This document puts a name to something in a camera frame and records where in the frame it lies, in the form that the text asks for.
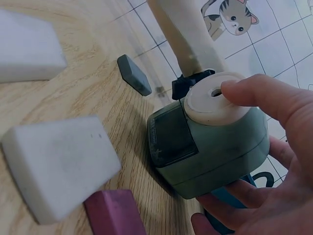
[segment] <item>pencil sharpener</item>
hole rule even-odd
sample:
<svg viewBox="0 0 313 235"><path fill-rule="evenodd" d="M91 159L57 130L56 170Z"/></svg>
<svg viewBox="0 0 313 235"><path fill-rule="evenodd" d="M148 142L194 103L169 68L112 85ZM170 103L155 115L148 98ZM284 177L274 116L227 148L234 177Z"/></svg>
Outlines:
<svg viewBox="0 0 313 235"><path fill-rule="evenodd" d="M221 93L223 81L242 79L233 72L210 75L148 118L152 163L185 199L236 181L268 155L265 114L236 106Z"/></svg>

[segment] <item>gray eraser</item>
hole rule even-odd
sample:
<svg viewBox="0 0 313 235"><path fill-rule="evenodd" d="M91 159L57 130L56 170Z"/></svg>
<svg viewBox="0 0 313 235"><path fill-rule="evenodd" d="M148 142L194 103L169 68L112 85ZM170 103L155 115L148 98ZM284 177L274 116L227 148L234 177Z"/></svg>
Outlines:
<svg viewBox="0 0 313 235"><path fill-rule="evenodd" d="M127 55L122 55L117 59L117 64L122 78L131 85L141 95L147 96L152 93L147 76Z"/></svg>

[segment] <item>cartoon cat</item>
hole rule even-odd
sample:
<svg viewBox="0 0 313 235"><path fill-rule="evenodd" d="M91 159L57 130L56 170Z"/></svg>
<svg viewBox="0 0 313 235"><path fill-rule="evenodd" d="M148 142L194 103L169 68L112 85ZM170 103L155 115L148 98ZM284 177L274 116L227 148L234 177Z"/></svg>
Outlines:
<svg viewBox="0 0 313 235"><path fill-rule="evenodd" d="M233 35L242 35L252 24L258 24L258 18L246 7L247 0L225 0L220 6L219 15L205 16L210 5L217 0L209 0L201 9L206 28L215 41L227 30Z"/></svg>

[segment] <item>wood grain surface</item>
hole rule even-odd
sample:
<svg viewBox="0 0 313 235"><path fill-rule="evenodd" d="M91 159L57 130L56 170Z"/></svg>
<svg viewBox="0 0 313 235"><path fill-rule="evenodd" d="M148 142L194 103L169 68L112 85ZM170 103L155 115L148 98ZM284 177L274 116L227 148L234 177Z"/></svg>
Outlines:
<svg viewBox="0 0 313 235"><path fill-rule="evenodd" d="M128 1L0 0L0 7L52 22L68 61L68 68L50 81L0 84L0 136L14 125L97 114L123 165L103 189L132 190L147 234L193 234L190 216L200 211L199 204L176 196L148 161L146 120L154 101L131 89L117 67L118 56L134 58L150 47L126 15L132 9ZM1 152L0 234L89 235L92 231L83 206L62 223L37 225Z"/></svg>

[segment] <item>maroon block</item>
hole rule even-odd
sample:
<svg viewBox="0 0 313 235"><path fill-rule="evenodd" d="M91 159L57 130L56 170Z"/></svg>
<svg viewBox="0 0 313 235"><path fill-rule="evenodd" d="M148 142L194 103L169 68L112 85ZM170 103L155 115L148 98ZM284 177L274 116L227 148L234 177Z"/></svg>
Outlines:
<svg viewBox="0 0 313 235"><path fill-rule="evenodd" d="M98 191L84 205L94 235L147 235L130 190Z"/></svg>

